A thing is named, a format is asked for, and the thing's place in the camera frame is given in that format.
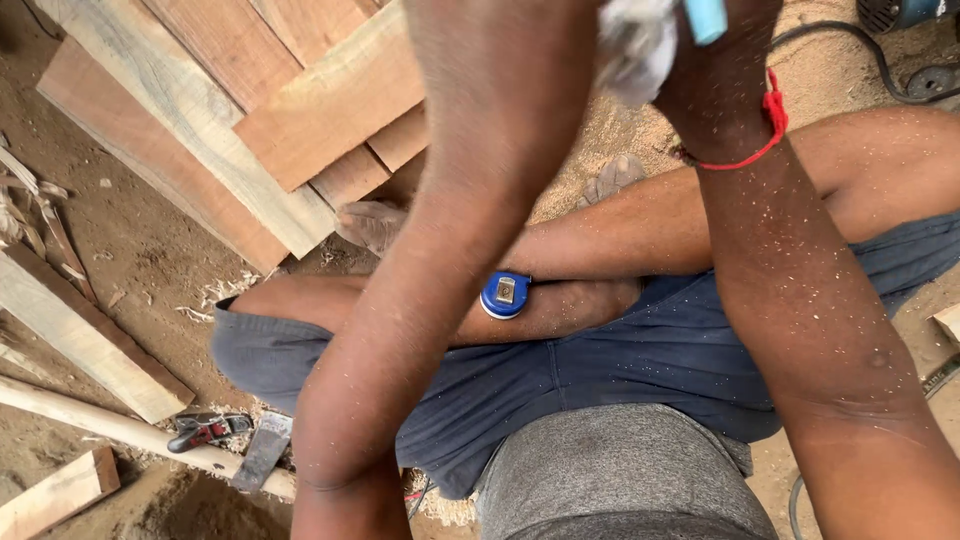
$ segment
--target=dirt floor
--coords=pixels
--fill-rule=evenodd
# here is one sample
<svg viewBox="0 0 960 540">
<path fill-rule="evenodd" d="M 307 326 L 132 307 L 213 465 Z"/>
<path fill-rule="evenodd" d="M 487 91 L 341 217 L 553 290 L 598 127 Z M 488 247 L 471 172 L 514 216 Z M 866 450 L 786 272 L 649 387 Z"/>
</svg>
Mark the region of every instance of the dirt floor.
<svg viewBox="0 0 960 540">
<path fill-rule="evenodd" d="M 783 28 L 802 20 L 854 20 L 852 0 L 787 0 L 787 4 Z M 41 19 L 47 28 L 56 28 L 45 17 Z M 952 24 L 927 23 L 884 37 L 881 44 L 898 80 L 924 65 L 957 61 L 960 57 Z M 176 311 L 177 307 L 199 307 L 205 285 L 218 280 L 240 280 L 244 271 L 253 269 L 36 93 L 34 86 L 58 45 L 39 30 L 21 0 L 0 0 L 0 131 L 10 141 L 11 152 L 42 180 L 70 190 L 70 200 L 60 205 L 61 216 L 89 273 L 101 309 L 193 389 L 199 407 L 255 407 L 250 396 L 233 389 L 213 366 L 206 351 L 210 326 L 195 323 Z M 822 34 L 802 38 L 779 50 L 772 64 L 781 78 L 793 127 L 841 111 L 895 103 L 879 82 L 873 58 L 851 37 Z M 948 106 L 955 107 L 956 102 Z M 542 221 L 571 211 L 584 181 L 619 154 L 637 154 L 650 174 L 679 166 L 666 152 L 672 136 L 669 125 L 654 110 L 631 110 L 611 98 L 596 98 L 584 136 L 557 181 L 542 196 L 533 220 Z M 375 195 L 393 198 L 401 204 L 409 201 L 420 167 L 422 159 L 415 160 L 403 170 L 400 178 L 381 187 Z M 23 201 L 18 202 L 23 208 Z M 34 219 L 39 223 L 36 209 Z M 48 233 L 44 239 L 49 261 L 60 269 L 63 259 L 59 248 Z M 290 262 L 285 267 L 291 272 L 366 274 L 375 264 L 376 259 L 369 253 L 334 235 L 307 259 Z M 116 291 L 126 295 L 115 307 L 108 308 L 108 301 Z M 922 374 L 936 369 L 956 352 L 927 317 L 958 302 L 960 269 L 954 269 L 926 287 L 895 320 Z M 0 374 L 110 410 L 128 412 L 99 384 L 36 339 L 8 313 L 0 313 L 0 329 L 13 336 L 12 346 L 53 377 L 42 379 L 2 360 Z M 951 442 L 960 448 L 960 381 L 945 388 L 933 406 Z M 105 444 L 103 439 L 91 437 L 87 432 L 3 406 L 0 406 L 0 432 L 5 435 L 0 437 L 0 503 L 84 450 Z M 124 518 L 124 527 L 129 526 L 125 529 L 129 534 L 127 538 L 228 537 L 197 531 L 174 534 L 158 525 L 162 520 L 131 518 L 130 504 L 134 503 L 126 502 L 125 498 L 145 504 L 161 485 L 169 487 L 171 482 L 193 485 L 199 480 L 161 478 L 163 475 L 157 471 L 169 470 L 168 462 L 158 464 L 151 456 L 123 446 L 116 446 L 115 450 L 122 460 L 123 483 L 131 487 L 75 521 L 93 519 L 88 516 L 98 516 L 95 521 L 109 521 L 112 516 L 119 523 Z M 789 538 L 785 510 L 790 485 L 797 475 L 796 463 L 782 433 L 757 443 L 754 452 L 756 475 L 750 484 L 768 509 L 781 537 Z M 151 485 L 156 489 L 147 489 Z M 196 493 L 214 494 L 214 488 L 204 486 L 196 488 L 200 490 Z M 264 517 L 257 522 L 264 531 L 262 537 L 281 537 L 282 531 L 289 527 L 289 506 L 264 497 L 243 501 L 252 501 L 267 512 L 269 519 Z M 234 508 L 243 504 L 236 503 Z M 818 538 L 806 501 L 802 502 L 801 515 L 806 537 Z M 217 519 L 223 517 L 207 516 L 206 519 L 219 523 Z M 138 528 L 138 536 L 133 535 L 130 531 L 141 523 L 148 524 L 147 529 Z M 479 531 L 476 524 L 446 528 L 440 521 L 422 515 L 414 520 L 413 528 L 419 540 L 472 539 L 478 537 Z M 109 528 L 114 536 L 100 533 L 91 536 L 92 530 L 68 523 L 55 529 L 50 537 L 106 538 L 120 537 L 121 533 L 121 528 Z"/>
</svg>

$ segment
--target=blue shorts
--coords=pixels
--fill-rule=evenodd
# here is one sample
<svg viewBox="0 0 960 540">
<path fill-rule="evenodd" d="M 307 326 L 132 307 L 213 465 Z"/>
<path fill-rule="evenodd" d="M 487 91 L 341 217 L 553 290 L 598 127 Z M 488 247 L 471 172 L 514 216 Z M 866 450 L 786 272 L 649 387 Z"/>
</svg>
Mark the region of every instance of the blue shorts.
<svg viewBox="0 0 960 540">
<path fill-rule="evenodd" d="M 851 246 L 892 315 L 960 258 L 960 212 L 907 223 Z M 217 306 L 211 344 L 236 387 L 293 412 L 332 334 L 314 325 Z M 396 437 L 400 466 L 445 497 L 472 491 L 499 443 L 543 416 L 623 403 L 669 405 L 750 443 L 780 420 L 763 378 L 724 315 L 712 272 L 655 277 L 623 317 L 561 339 L 446 353 Z"/>
</svg>

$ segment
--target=wood board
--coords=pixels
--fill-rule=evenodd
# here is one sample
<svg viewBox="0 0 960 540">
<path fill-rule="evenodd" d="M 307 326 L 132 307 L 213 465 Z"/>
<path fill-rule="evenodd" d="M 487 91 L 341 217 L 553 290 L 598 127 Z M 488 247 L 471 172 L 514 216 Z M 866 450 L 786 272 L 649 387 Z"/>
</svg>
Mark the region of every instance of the wood board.
<svg viewBox="0 0 960 540">
<path fill-rule="evenodd" d="M 423 103 L 370 137 L 367 143 L 391 172 L 398 171 L 430 144 Z"/>
<path fill-rule="evenodd" d="M 0 540 L 36 538 L 118 489 L 113 450 L 91 450 L 0 506 Z"/>
<path fill-rule="evenodd" d="M 234 126 L 286 190 L 423 100 L 401 2 L 393 2 Z"/>
<path fill-rule="evenodd" d="M 390 173 L 373 153 L 366 146 L 359 146 L 334 161 L 311 180 L 310 185 L 333 209 L 340 209 L 347 203 L 359 201 L 389 179 Z"/>
<path fill-rule="evenodd" d="M 165 430 L 7 377 L 0 377 L 0 404 L 92 431 L 219 477 L 233 478 L 243 462 L 243 457 L 211 445 L 202 445 L 183 454 L 172 454 L 167 450 L 167 442 L 173 435 Z M 296 496 L 296 480 L 290 472 L 274 469 L 261 489 L 293 499 Z"/>
<path fill-rule="evenodd" d="M 960 343 L 960 304 L 948 307 L 933 316 L 953 343 Z"/>
<path fill-rule="evenodd" d="M 68 37 L 36 89 L 130 170 L 261 272 L 289 253 L 133 96 Z"/>
<path fill-rule="evenodd" d="M 23 244 L 0 252 L 5 308 L 144 420 L 183 411 L 194 394 Z"/>
<path fill-rule="evenodd" d="M 302 71 L 248 0 L 144 1 L 247 112 Z"/>
<path fill-rule="evenodd" d="M 323 58 L 369 17 L 353 0 L 250 2 L 302 66 Z"/>
<path fill-rule="evenodd" d="M 230 129 L 243 112 L 140 0 L 36 3 L 295 256 L 333 232 L 331 208 L 276 184 Z"/>
</svg>

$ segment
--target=white cloth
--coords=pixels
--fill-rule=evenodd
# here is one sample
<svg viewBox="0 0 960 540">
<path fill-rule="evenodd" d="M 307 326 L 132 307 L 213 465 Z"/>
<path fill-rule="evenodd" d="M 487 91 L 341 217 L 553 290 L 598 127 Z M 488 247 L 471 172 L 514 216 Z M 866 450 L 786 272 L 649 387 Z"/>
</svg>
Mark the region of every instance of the white cloth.
<svg viewBox="0 0 960 540">
<path fill-rule="evenodd" d="M 677 56 L 676 0 L 610 0 L 600 12 L 599 83 L 630 105 L 657 98 Z"/>
</svg>

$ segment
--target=tape measure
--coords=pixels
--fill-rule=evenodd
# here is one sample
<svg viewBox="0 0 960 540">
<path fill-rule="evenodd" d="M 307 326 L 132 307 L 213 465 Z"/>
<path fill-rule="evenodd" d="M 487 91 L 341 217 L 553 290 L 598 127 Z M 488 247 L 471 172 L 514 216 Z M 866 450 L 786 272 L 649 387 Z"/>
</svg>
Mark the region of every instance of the tape measure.
<svg viewBox="0 0 960 540">
<path fill-rule="evenodd" d="M 509 321 L 518 316 L 527 304 L 527 288 L 530 278 L 497 272 L 480 293 L 480 305 L 490 317 Z"/>
</svg>

